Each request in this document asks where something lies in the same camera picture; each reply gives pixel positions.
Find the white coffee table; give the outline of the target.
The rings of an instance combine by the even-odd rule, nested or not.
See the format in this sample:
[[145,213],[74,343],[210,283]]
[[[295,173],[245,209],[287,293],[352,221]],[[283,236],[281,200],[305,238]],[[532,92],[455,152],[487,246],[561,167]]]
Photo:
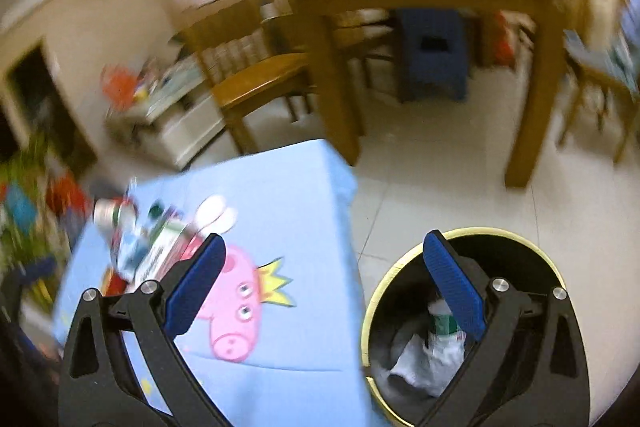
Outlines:
[[129,150],[180,171],[224,131],[224,120],[198,61],[188,57],[171,66],[149,98],[108,112],[105,127]]

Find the wooden chair near table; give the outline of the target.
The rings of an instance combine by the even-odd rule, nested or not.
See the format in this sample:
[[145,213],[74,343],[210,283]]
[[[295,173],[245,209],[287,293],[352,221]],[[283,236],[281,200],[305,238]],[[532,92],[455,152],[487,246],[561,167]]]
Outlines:
[[258,146],[244,118],[278,98],[298,121],[293,98],[312,112],[308,57],[288,43],[291,17],[271,0],[171,0],[171,13],[238,152]]

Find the white green medicine box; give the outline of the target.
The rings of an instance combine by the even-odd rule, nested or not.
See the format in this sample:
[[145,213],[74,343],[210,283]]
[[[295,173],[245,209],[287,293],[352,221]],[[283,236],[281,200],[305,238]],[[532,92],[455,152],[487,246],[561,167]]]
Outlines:
[[138,288],[149,280],[160,281],[181,260],[196,234],[194,225],[175,213],[160,217],[149,235],[149,248],[134,271],[131,287]]

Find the white paper trash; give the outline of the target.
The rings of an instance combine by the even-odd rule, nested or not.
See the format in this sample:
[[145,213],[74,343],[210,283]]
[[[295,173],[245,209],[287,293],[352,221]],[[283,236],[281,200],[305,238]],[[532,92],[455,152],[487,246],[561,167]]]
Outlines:
[[401,351],[390,375],[438,398],[457,375],[465,357],[465,332],[428,334],[427,340],[413,335]]

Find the blue plastic stool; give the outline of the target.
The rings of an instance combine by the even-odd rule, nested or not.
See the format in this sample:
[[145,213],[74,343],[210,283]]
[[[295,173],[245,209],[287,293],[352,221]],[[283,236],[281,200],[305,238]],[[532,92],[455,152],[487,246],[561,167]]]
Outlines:
[[404,63],[411,88],[432,84],[456,101],[468,95],[469,60],[462,16],[457,10],[398,11]]

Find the light blue cartoon tablecloth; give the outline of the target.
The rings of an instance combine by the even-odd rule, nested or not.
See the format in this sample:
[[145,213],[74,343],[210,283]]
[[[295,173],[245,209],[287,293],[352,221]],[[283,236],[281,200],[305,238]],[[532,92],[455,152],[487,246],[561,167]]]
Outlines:
[[[145,182],[132,198],[136,235],[175,213],[196,234],[182,260],[217,234],[226,262],[190,329],[174,343],[226,426],[374,426],[359,354],[363,318],[350,239],[357,183],[328,143],[312,140]],[[54,309],[65,348],[88,288],[128,294],[144,254],[102,210],[81,232]],[[168,407],[132,332],[122,333],[149,405]]]

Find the orange plastic bag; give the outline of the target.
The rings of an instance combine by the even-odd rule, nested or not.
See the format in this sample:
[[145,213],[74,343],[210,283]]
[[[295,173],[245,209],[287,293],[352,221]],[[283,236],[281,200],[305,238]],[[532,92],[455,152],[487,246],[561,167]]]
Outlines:
[[134,103],[137,77],[122,65],[105,65],[100,76],[103,94],[116,110],[126,110]]

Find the black gold-rimmed trash bin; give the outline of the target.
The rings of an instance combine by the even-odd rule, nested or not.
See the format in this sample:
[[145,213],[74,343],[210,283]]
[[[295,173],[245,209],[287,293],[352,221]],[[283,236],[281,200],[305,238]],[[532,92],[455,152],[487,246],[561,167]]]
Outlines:
[[[463,257],[474,260],[487,275],[506,279],[517,288],[545,294],[565,282],[553,261],[534,243],[503,229],[472,227],[448,231],[445,239]],[[373,402],[393,426],[415,426],[435,404],[426,392],[413,390],[390,375],[400,352],[413,335],[427,337],[428,304],[437,288],[416,245],[398,259],[378,283],[361,327],[364,377]]]

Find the wooden chair with clothes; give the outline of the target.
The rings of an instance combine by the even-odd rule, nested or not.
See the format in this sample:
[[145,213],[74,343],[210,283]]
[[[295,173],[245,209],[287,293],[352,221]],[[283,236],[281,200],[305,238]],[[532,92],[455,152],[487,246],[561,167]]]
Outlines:
[[626,146],[639,121],[639,73],[633,72],[615,60],[611,53],[590,50],[582,42],[576,31],[568,30],[564,34],[565,63],[575,78],[575,90],[563,116],[563,127],[556,139],[556,146],[562,147],[582,107],[586,90],[598,88],[606,98],[615,94],[626,104],[625,112],[620,115],[622,137],[616,146],[613,165],[617,166],[623,158]]

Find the crushed plastic water bottle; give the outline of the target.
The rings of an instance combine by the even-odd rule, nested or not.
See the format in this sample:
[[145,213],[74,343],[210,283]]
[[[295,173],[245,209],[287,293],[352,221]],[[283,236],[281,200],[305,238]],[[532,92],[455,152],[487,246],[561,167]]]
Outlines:
[[437,299],[430,303],[428,313],[430,314],[428,342],[431,347],[464,345],[466,334],[444,299]]

